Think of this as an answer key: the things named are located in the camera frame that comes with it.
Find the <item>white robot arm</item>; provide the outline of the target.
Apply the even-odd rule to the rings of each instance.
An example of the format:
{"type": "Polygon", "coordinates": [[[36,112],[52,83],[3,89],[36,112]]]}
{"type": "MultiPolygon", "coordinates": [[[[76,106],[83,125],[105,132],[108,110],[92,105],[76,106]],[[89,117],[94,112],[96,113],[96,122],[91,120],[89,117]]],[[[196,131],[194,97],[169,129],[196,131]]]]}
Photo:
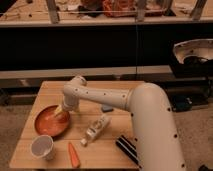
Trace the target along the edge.
{"type": "Polygon", "coordinates": [[[140,171],[187,171],[172,107],[160,86],[143,82],[132,89],[93,88],[84,77],[75,76],[62,92],[54,116],[75,110],[80,99],[131,114],[140,171]]]}

